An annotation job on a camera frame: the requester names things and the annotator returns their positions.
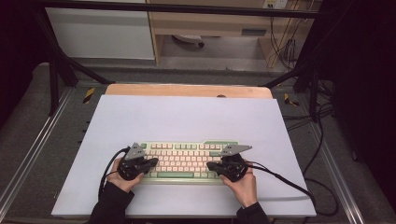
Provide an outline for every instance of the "black horizontal bar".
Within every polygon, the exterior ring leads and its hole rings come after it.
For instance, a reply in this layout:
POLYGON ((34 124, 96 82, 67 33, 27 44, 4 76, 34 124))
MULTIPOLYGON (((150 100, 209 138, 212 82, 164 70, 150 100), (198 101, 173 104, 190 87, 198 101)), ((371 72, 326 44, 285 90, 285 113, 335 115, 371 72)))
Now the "black horizontal bar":
POLYGON ((117 11, 150 11, 150 12, 176 12, 176 13, 199 13, 259 17, 284 17, 319 19, 331 15, 326 12, 300 11, 284 9, 267 9, 252 7, 210 7, 168 4, 144 4, 144 3, 120 3, 120 2, 93 2, 93 1, 70 1, 70 0, 36 0, 43 7, 77 8, 77 9, 100 9, 117 11))

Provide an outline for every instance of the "mechanical keyboard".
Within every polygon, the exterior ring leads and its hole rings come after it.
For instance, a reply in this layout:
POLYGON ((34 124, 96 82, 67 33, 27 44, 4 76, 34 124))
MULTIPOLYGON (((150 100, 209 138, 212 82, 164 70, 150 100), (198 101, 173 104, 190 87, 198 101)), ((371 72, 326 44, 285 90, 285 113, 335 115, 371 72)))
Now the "mechanical keyboard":
POLYGON ((220 161, 219 153, 236 141, 142 142, 145 159, 158 158, 156 167, 142 179, 142 184, 222 184, 216 172, 206 167, 208 161, 220 161))

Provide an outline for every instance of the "black sleeve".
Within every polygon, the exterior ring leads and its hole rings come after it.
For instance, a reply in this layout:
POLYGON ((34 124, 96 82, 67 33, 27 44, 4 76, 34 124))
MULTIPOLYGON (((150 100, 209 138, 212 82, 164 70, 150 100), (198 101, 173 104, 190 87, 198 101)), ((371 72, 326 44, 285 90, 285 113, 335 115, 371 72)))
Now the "black sleeve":
POLYGON ((259 203, 254 203, 247 208, 240 208, 236 215, 238 216, 238 221, 241 224, 269 224, 267 215, 265 215, 264 210, 259 203))
POLYGON ((106 182, 105 189, 99 202, 92 210, 88 224, 122 224, 125 219, 125 209, 131 202, 134 194, 126 193, 113 183, 106 182))

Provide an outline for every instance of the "hand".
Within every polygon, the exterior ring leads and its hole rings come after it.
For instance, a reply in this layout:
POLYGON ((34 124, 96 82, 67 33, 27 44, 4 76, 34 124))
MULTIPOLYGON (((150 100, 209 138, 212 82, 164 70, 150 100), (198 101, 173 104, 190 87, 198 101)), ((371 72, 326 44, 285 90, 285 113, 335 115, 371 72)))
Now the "hand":
POLYGON ((235 198, 244 207, 249 207, 257 202, 256 176, 253 174, 253 169, 250 167, 247 169, 245 176, 236 182, 231 182, 231 180, 224 175, 220 175, 220 179, 233 191, 235 198))
POLYGON ((115 186, 119 187, 123 191, 129 193, 129 191, 137 185, 140 180, 143 178, 144 174, 138 175, 133 180, 124 180, 120 174, 117 172, 117 168, 119 167, 121 158, 115 159, 113 163, 113 167, 111 168, 111 175, 107 176, 107 181, 113 183, 115 186))

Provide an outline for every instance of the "person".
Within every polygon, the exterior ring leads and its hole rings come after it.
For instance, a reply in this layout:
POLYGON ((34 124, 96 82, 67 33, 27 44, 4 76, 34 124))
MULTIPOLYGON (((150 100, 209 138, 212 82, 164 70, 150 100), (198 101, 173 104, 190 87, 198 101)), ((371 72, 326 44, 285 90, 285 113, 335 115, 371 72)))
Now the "person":
MULTIPOLYGON (((87 224, 124 223, 125 209, 134 198, 132 189, 139 184, 144 174, 130 181, 124 180, 117 172, 119 164, 120 158, 115 159, 111 175, 107 176, 104 191, 99 202, 92 209, 87 224)), ((269 224, 268 217, 257 200, 256 176, 251 168, 248 168, 245 176, 236 182, 232 182, 224 175, 219 177, 242 205, 236 212, 240 224, 269 224)))

